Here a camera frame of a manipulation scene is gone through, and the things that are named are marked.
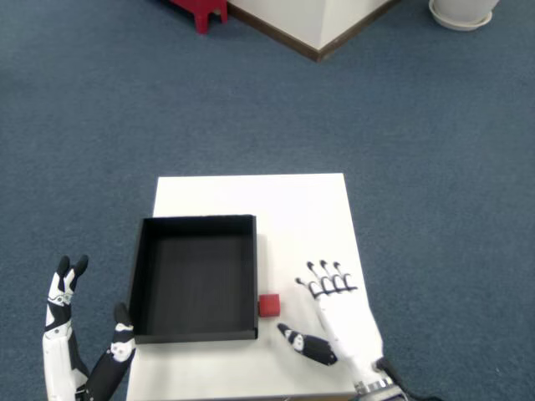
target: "white wall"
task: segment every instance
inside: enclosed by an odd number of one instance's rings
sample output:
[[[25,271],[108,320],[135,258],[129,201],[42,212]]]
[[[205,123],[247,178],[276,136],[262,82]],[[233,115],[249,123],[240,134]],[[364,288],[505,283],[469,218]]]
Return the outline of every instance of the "white wall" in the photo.
[[[324,23],[319,41],[322,48],[366,18],[388,0],[326,0]]]
[[[320,49],[388,0],[229,0],[275,28]]]
[[[229,0],[235,6],[313,48],[320,47],[324,9],[327,1]]]

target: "open box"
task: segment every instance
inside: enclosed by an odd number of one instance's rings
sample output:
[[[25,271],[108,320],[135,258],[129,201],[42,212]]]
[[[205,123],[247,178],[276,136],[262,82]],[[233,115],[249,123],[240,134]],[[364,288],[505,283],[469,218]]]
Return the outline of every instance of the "open box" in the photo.
[[[138,343],[257,338],[255,216],[144,219],[130,316]]]

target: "black cable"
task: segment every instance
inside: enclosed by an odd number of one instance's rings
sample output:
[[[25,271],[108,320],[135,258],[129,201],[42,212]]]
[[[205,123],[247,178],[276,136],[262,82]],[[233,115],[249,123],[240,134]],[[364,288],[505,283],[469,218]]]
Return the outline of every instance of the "black cable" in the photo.
[[[407,387],[405,387],[405,385],[403,385],[403,383],[401,382],[400,376],[395,371],[390,361],[386,359],[385,357],[382,357],[381,359],[379,359],[375,363],[375,366],[377,367],[377,369],[384,370],[385,373],[390,376],[392,381],[396,383],[398,387],[401,388],[401,390],[403,390],[405,394],[407,394],[407,396],[414,399],[415,401],[444,401],[442,398],[436,397],[435,395],[422,396],[422,395],[414,394],[411,391],[409,391]]]

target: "red object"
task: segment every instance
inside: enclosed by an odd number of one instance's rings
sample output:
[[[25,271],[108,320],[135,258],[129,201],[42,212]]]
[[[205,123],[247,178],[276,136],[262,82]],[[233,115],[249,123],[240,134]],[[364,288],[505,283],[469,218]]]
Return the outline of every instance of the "red object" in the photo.
[[[265,294],[258,301],[258,314],[260,317],[278,316],[281,313],[281,302],[278,294]]]
[[[221,12],[221,21],[227,21],[227,0],[171,0],[195,16],[195,28],[198,33],[208,33],[208,14],[216,10]]]

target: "white robotic hand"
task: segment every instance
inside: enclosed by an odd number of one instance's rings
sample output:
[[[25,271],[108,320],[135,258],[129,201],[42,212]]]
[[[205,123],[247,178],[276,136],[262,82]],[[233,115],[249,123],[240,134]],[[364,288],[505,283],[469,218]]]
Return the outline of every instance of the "white robotic hand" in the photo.
[[[93,371],[82,362],[71,322],[71,299],[88,257],[71,266],[64,256],[48,291],[43,335],[44,377],[48,401],[107,401],[111,398],[135,353],[134,328],[126,306],[115,307],[115,333],[110,347]]]
[[[361,399],[406,399],[392,378],[375,365],[383,358],[383,341],[365,293],[337,262],[329,265],[320,261],[319,266],[309,262],[308,269],[315,278],[297,278],[296,282],[312,294],[329,341],[301,334],[282,323],[278,325],[281,333],[308,358],[326,365],[345,362]]]

